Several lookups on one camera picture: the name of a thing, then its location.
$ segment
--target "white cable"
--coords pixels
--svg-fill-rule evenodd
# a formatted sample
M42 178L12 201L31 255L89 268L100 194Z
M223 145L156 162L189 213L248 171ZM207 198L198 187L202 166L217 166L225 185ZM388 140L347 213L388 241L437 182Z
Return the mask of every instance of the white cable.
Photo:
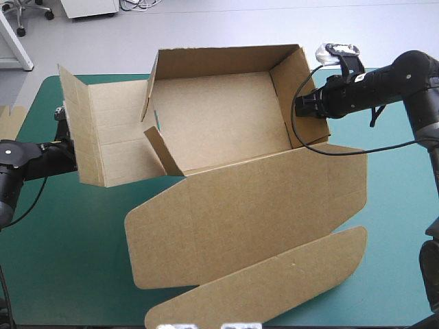
M133 0L123 0L123 5L122 1L120 1L119 4L123 10L145 12L149 8L158 5L160 2L162 2L162 0L154 0L152 3L148 3L147 0L139 0L138 3L134 2Z

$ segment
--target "chair wheel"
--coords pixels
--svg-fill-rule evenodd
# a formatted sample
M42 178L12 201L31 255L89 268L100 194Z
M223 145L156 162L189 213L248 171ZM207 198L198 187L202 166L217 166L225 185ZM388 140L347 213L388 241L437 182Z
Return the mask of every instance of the chair wheel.
M47 19L48 21L51 21L51 20L54 19L54 17L55 17L54 12L52 12L52 11L50 11L50 12L45 12L45 13L44 13L44 16L46 17L46 19Z
M19 27L18 29L16 29L16 35L17 36L25 36L26 35L26 30L22 29L21 27Z

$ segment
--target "open cardboard box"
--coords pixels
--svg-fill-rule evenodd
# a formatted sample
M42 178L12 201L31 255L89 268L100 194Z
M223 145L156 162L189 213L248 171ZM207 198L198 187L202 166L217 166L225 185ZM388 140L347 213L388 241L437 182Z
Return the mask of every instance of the open cardboard box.
M187 177L126 217L139 288L201 284L149 328L267 321L358 266L366 231L331 232L366 202L366 156L300 147L290 111L308 74L298 45L160 50L148 82L86 86L60 68L81 182ZM349 150L325 120L296 120L308 143Z

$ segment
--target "gray floor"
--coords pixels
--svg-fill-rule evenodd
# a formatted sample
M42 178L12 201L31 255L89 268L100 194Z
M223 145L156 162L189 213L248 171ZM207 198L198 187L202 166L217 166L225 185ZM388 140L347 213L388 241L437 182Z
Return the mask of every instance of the gray floor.
M367 67L387 65L408 49L439 58L431 37L439 30L439 1L163 0L146 13L82 21L69 20L58 0L45 3L55 19L26 12L20 39L35 69L0 71L0 103L29 108L58 63L75 74L148 73L159 48L300 43L311 67L324 41L357 44Z

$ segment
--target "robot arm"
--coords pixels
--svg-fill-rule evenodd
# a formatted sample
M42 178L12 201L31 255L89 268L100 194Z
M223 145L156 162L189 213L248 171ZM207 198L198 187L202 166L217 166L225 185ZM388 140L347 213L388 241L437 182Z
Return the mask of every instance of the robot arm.
M77 170L64 109L57 109L55 120L54 142L0 141L0 228L12 222L24 181Z
M439 62L420 51L408 51L391 65L365 73L356 47L323 47L321 62L340 63L342 75L333 75L322 88L297 97L296 116L339 119L349 113L377 106L383 109L386 104L403 101L415 141L429 152L439 192ZM437 328L439 314L439 219L428 227L426 234L433 239L422 246L419 262L435 315L414 325L416 329Z
M350 69L346 59L358 55L339 53L343 76L296 100L298 117L339 119L360 110L403 101L416 139L439 138L439 62L420 51L408 51L391 65L364 73L362 65Z

